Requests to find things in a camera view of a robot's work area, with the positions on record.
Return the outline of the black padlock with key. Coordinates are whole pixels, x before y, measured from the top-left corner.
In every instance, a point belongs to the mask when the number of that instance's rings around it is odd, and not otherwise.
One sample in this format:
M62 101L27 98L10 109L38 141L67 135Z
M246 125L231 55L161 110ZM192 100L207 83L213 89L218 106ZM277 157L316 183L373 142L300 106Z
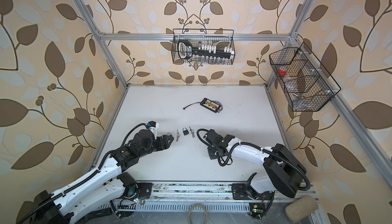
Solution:
M189 134L189 130L186 127L184 127L182 131L184 136Z

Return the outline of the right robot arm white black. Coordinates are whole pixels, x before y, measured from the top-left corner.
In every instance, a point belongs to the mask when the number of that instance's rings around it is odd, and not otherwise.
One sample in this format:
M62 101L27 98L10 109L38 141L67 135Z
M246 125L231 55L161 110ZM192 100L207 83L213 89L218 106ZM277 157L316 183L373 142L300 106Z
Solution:
M256 200L266 192L276 191L293 198L298 191L311 187L306 168L282 144L258 146L233 135L223 137L213 129L199 129L196 135L207 146L210 159L217 160L221 167L231 165L236 157L264 168L265 175L253 173L240 190L232 189L246 198Z

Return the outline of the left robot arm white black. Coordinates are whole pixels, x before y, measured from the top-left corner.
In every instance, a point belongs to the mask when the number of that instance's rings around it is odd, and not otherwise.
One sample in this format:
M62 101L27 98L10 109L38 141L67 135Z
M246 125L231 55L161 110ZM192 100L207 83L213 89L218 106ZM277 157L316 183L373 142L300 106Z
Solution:
M127 172L140 158L168 149L175 140L171 134L157 136L158 123L142 123L144 129L121 146L108 151L99 165L74 182L52 192L46 190L35 197L34 208L17 219L18 224L75 224L101 205L124 199L131 205L139 204L151 193L142 190Z

